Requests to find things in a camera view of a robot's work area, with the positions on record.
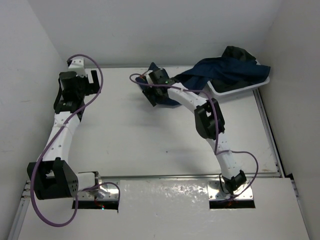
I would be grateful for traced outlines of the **aluminium table frame rail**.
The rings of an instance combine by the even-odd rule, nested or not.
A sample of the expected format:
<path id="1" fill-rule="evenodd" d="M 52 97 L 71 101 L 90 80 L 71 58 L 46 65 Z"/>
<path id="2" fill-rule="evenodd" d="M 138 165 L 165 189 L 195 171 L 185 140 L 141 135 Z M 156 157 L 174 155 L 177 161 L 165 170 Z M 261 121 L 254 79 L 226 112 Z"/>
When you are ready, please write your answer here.
<path id="1" fill-rule="evenodd" d="M 279 177 L 279 178 L 285 178 L 286 177 L 286 173 L 284 172 L 284 168 L 282 165 L 282 160 L 281 157 L 279 155 L 279 151 L 278 151 L 278 147 L 277 147 L 277 143 L 275 141 L 274 135 L 273 135 L 273 131 L 270 125 L 270 121 L 268 119 L 266 110 L 265 110 L 265 106 L 260 94 L 260 91 L 258 89 L 255 89 L 253 91 L 253 95 L 257 104 L 257 108 L 260 114 L 260 118 L 263 124 L 263 128 L 266 134 L 266 138 L 268 141 L 268 146 L 269 146 L 269 150 L 271 151 L 271 157 L 273 159 L 273 164 L 276 168 L 276 173 L 273 173 L 272 177 Z"/>

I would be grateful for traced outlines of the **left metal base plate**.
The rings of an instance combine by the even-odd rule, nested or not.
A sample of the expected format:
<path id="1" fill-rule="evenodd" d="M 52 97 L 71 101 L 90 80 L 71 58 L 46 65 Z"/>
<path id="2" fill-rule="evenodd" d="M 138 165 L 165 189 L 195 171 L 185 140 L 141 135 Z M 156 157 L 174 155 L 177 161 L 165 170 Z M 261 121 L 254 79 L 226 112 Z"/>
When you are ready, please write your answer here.
<path id="1" fill-rule="evenodd" d="M 81 183 L 77 192 L 80 201 L 117 201 L 120 195 L 118 182 Z"/>

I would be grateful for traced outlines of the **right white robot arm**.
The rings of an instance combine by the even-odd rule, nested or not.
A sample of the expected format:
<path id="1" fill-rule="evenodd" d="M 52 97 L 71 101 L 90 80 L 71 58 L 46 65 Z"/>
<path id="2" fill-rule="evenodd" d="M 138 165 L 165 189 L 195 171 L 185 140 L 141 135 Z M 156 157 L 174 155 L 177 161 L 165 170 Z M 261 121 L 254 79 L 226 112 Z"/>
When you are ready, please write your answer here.
<path id="1" fill-rule="evenodd" d="M 202 90 L 186 88 L 175 78 L 169 78 L 163 68 L 149 70 L 136 81 L 143 86 L 142 92 L 153 106 L 160 101 L 172 100 L 193 113 L 197 133 L 211 146 L 219 163 L 224 181 L 222 189 L 226 194 L 233 195 L 246 183 L 246 175 L 229 147 L 225 120 L 216 99 L 199 96 Z"/>

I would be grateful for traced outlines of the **dark blue denim trousers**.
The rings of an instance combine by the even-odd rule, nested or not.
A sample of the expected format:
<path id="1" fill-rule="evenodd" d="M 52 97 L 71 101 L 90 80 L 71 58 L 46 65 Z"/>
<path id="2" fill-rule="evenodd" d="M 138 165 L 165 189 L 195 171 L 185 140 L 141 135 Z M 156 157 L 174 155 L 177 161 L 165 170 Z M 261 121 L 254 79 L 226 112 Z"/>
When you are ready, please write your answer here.
<path id="1" fill-rule="evenodd" d="M 174 78 L 190 90 L 203 90 L 211 82 L 216 92 L 227 93 L 265 82 L 270 71 L 270 66 L 259 65 L 255 60 L 215 57 L 202 59 Z"/>

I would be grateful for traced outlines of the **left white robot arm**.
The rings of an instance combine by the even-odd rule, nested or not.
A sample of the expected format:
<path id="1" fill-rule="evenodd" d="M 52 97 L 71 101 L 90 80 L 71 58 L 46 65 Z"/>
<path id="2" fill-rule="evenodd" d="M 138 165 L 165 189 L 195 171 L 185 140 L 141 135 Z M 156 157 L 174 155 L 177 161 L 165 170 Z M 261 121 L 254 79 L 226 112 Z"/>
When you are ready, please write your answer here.
<path id="1" fill-rule="evenodd" d="M 79 179 L 68 164 L 69 151 L 76 128 L 84 115 L 85 97 L 100 89 L 98 74 L 92 70 L 93 82 L 75 71 L 59 74 L 59 89 L 53 104 L 54 123 L 47 141 L 47 151 L 40 164 L 31 162 L 27 174 L 34 178 L 33 191 L 39 200 L 73 198 Z"/>

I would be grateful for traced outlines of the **black trousers in basket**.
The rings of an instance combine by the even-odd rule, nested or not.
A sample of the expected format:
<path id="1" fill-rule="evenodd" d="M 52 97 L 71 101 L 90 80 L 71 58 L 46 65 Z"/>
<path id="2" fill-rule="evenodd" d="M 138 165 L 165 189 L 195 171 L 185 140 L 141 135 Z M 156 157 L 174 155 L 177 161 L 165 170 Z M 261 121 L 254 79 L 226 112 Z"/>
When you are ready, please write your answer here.
<path id="1" fill-rule="evenodd" d="M 227 46 L 221 55 L 225 65 L 255 66 L 256 58 L 243 48 Z"/>

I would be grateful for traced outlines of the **white plastic basket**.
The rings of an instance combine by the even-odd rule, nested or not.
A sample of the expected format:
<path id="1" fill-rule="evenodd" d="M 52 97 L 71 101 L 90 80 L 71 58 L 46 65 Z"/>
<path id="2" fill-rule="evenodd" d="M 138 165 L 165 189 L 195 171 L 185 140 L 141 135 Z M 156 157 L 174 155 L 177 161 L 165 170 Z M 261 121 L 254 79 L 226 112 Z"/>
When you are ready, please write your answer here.
<path id="1" fill-rule="evenodd" d="M 218 98 L 252 90 L 268 81 L 271 72 L 268 65 L 228 65 L 221 59 L 205 65 L 210 90 Z"/>

